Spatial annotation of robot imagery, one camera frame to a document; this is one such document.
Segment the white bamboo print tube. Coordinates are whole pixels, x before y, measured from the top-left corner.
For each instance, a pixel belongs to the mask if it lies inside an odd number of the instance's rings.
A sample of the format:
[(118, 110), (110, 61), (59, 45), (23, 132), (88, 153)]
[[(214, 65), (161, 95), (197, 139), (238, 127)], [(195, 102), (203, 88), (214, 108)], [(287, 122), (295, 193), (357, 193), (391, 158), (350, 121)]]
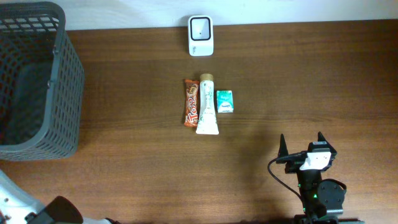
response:
[(197, 134), (218, 135), (214, 102), (214, 77), (210, 73), (200, 75), (200, 114)]

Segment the green white tissue pack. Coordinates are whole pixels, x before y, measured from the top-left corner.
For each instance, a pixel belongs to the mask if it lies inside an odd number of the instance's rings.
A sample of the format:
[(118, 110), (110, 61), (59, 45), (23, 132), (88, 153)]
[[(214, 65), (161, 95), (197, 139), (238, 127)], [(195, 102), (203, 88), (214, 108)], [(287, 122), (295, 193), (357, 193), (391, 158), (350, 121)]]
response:
[(231, 90), (217, 90), (216, 100), (219, 113), (232, 113), (234, 111), (233, 92)]

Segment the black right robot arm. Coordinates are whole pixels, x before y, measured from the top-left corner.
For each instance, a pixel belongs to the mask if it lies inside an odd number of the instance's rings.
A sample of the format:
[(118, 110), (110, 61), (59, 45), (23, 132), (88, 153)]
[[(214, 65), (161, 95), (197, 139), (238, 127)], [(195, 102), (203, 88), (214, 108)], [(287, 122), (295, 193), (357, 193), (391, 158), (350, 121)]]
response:
[(332, 166), (336, 155), (337, 151), (321, 132), (316, 141), (309, 143), (306, 151), (293, 154), (288, 152), (284, 135), (280, 135), (278, 155), (271, 163), (284, 164), (286, 174), (297, 176), (298, 192), (277, 179), (302, 203), (303, 214), (295, 215), (294, 223), (362, 223), (358, 219), (339, 219), (343, 214), (347, 187), (338, 180), (322, 178), (322, 172)]

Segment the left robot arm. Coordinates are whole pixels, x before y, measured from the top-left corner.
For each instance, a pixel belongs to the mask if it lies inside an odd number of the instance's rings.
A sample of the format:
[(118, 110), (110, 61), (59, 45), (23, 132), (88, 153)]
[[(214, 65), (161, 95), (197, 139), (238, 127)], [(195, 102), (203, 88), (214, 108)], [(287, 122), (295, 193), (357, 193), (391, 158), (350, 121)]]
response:
[(55, 197), (44, 205), (1, 172), (1, 224), (120, 224), (119, 221), (104, 218), (84, 217), (68, 199)]

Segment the red orange chocolate bar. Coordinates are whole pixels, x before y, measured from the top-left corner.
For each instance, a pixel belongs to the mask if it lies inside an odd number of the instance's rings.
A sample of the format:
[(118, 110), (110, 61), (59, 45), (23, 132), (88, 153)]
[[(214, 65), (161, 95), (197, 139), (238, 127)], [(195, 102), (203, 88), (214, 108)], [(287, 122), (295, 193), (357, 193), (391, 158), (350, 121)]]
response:
[(198, 91), (199, 81), (185, 80), (185, 122), (187, 127), (197, 127), (198, 125)]

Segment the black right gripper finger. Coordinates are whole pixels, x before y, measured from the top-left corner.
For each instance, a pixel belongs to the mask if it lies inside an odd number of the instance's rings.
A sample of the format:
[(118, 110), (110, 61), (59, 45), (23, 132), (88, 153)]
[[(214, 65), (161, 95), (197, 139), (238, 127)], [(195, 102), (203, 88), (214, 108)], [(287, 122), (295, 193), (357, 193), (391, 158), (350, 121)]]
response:
[(287, 157), (289, 155), (288, 149), (287, 149), (287, 144), (285, 141), (285, 137), (283, 134), (280, 135), (280, 144), (279, 144), (279, 151), (277, 158), (281, 159), (284, 157)]
[(318, 132), (318, 142), (322, 142), (323, 144), (319, 146), (319, 148), (322, 148), (324, 151), (329, 150), (331, 153), (330, 160), (328, 165), (324, 168), (324, 170), (328, 170), (331, 166), (333, 161), (335, 160), (335, 157), (337, 155), (336, 149), (326, 140), (324, 135), (319, 131)]

